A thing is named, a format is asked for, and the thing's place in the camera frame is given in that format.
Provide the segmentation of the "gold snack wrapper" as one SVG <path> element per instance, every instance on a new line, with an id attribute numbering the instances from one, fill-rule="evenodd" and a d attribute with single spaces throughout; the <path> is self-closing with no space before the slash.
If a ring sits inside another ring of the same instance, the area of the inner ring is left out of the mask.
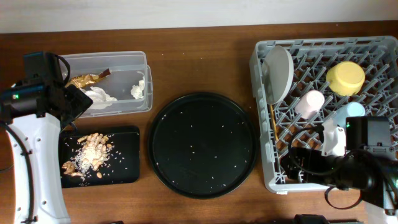
<path id="1" fill-rule="evenodd" d="M 106 69 L 100 74 L 85 74 L 85 75 L 79 75 L 77 77 L 72 78 L 67 84 L 66 87 L 68 86 L 75 86 L 76 88 L 84 88 L 86 86 L 93 85 L 95 83 L 100 82 L 107 76 L 111 74 L 110 69 Z"/>

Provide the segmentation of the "large white tissue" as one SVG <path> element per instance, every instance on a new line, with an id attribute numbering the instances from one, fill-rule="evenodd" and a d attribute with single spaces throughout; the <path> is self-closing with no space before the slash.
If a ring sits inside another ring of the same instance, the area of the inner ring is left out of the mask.
<path id="1" fill-rule="evenodd" d="M 94 103 L 117 101 L 115 97 L 110 96 L 100 87 L 91 86 L 89 90 L 81 89 L 81 91 L 91 98 Z"/>

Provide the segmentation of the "light blue cup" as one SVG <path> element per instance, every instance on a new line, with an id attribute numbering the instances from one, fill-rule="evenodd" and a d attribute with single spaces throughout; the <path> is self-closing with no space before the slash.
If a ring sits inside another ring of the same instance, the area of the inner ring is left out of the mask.
<path id="1" fill-rule="evenodd" d="M 338 110 L 336 110 L 336 114 L 333 117 L 333 124 L 335 126 L 345 128 L 346 118 L 364 116 L 364 115 L 365 115 L 365 108 L 362 104 L 357 102 L 350 102 L 342 106 Z"/>

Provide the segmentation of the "food scraps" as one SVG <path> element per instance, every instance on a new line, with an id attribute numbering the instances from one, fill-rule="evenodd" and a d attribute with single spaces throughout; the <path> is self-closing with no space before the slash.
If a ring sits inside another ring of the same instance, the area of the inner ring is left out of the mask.
<path id="1" fill-rule="evenodd" d="M 114 148 L 109 142 L 109 136 L 102 133 L 93 133 L 78 138 L 77 155 L 62 164 L 64 175 L 79 177 L 85 180 L 90 177 L 90 172 L 98 172 L 102 165 L 110 159 Z"/>

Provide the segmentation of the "pink cup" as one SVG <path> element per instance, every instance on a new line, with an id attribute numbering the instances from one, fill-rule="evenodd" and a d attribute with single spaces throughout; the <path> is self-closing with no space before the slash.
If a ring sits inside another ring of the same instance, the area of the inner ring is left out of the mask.
<path id="1" fill-rule="evenodd" d="M 309 119 L 318 112 L 325 102 L 325 97 L 320 91 L 310 90 L 301 97 L 294 110 L 301 114 L 301 118 Z"/>

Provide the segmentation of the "yellow bowl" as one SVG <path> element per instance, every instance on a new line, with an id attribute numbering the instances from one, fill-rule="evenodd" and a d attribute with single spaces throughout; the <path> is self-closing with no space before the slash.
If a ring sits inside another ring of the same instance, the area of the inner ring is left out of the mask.
<path id="1" fill-rule="evenodd" d="M 357 63 L 341 62 L 328 71 L 326 80 L 334 93 L 352 96 L 361 90 L 365 81 L 365 72 Z"/>

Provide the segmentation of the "small white tissue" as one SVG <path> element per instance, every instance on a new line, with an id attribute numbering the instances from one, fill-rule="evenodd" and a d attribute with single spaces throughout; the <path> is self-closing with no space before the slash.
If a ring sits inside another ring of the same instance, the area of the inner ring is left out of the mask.
<path id="1" fill-rule="evenodd" d="M 145 90 L 145 78 L 139 80 L 138 85 L 133 85 L 131 88 L 131 95 L 134 99 L 138 100 L 144 97 Z"/>

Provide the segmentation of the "grey plate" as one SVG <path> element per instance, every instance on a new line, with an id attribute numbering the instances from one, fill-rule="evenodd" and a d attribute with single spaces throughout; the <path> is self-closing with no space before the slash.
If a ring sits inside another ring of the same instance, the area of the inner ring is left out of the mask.
<path id="1" fill-rule="evenodd" d="M 276 46 L 266 55 L 261 68 L 267 104 L 281 102 L 290 91 L 294 76 L 291 54 L 283 47 Z"/>

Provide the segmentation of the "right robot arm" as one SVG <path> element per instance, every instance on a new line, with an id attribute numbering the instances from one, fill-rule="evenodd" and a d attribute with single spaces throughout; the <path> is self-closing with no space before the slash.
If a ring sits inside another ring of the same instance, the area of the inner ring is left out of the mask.
<path id="1" fill-rule="evenodd" d="M 397 158 L 389 120 L 383 116 L 352 116 L 343 125 L 332 119 L 312 127 L 320 150 L 288 143 L 280 164 L 290 179 L 333 189 L 360 191 L 369 223 L 397 223 Z"/>

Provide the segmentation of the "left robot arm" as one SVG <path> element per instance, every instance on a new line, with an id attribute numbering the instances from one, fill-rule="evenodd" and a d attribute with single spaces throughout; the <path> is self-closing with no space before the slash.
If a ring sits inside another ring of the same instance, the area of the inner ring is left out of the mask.
<path id="1" fill-rule="evenodd" d="M 14 223 L 69 223 L 62 194 L 60 132 L 93 103 L 69 85 L 61 67 L 69 63 L 50 52 L 24 56 L 26 77 L 1 93 L 1 127 L 14 161 Z"/>

